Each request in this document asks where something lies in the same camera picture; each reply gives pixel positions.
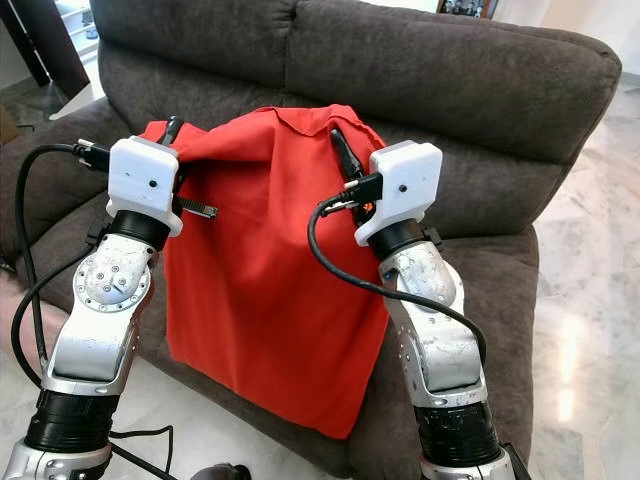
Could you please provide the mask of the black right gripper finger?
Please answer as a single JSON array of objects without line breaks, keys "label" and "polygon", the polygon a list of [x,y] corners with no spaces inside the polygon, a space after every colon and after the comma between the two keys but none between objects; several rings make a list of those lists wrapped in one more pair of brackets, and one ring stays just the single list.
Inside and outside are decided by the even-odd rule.
[{"label": "black right gripper finger", "polygon": [[337,127],[330,129],[329,136],[335,155],[338,157],[338,166],[344,180],[344,187],[349,188],[356,180],[366,177],[364,164],[352,150],[342,129]]}]

